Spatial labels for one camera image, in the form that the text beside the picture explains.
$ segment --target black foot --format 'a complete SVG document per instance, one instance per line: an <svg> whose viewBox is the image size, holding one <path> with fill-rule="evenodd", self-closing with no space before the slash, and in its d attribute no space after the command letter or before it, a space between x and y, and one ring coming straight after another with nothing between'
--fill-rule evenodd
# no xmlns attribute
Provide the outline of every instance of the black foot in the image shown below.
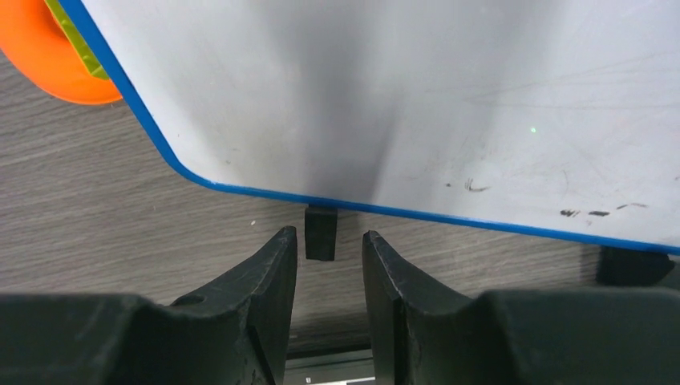
<svg viewBox="0 0 680 385"><path fill-rule="evenodd" d="M305 209L306 258L316 261L334 261L337 231L337 209L319 206L307 207Z"/></svg>

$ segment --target orange object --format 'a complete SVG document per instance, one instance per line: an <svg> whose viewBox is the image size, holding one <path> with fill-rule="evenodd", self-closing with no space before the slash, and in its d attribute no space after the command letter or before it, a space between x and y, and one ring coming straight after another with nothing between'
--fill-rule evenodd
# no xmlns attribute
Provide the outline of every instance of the orange object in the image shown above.
<svg viewBox="0 0 680 385"><path fill-rule="evenodd" d="M87 72L44 0L0 1L0 49L30 81L56 98L106 104L122 96Z"/></svg>

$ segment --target yellow-green object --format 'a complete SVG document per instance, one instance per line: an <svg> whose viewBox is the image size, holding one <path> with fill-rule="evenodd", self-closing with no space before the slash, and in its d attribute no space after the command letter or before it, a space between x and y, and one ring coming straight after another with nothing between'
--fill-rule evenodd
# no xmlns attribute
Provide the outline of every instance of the yellow-green object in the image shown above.
<svg viewBox="0 0 680 385"><path fill-rule="evenodd" d="M49 8L55 16L55 20L62 28L68 41L75 48L75 52L78 53L80 60L85 64L87 72L96 78L108 80L106 71L104 71L102 65L99 64L99 60L97 60L95 54L92 53L90 47L85 43L83 36L75 29L75 26L68 18L66 11L63 10L61 4L59 4L59 0L45 0L45 3L47 4L47 8Z"/></svg>

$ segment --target whiteboard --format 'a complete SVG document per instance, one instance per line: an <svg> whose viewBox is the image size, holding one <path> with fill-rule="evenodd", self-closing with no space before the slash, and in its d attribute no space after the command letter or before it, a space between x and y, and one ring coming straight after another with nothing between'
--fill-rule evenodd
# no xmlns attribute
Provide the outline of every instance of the whiteboard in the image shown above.
<svg viewBox="0 0 680 385"><path fill-rule="evenodd" d="M63 3L208 187L680 253L680 2Z"/></svg>

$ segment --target black bracket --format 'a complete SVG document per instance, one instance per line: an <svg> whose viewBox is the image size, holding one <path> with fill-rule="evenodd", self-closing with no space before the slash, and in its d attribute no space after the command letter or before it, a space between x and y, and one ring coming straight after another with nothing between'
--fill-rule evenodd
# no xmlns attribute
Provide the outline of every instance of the black bracket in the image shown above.
<svg viewBox="0 0 680 385"><path fill-rule="evenodd" d="M647 265L667 271L648 257ZM680 379L670 358L680 357L675 290L492 290L472 299L412 265L375 231L364 235L362 263L378 384Z"/></svg>
<svg viewBox="0 0 680 385"><path fill-rule="evenodd" d="M0 295L0 383L282 384L295 228L162 306L135 294Z"/></svg>
<svg viewBox="0 0 680 385"><path fill-rule="evenodd" d="M335 261L338 209L309 205L305 209L306 258Z"/></svg>

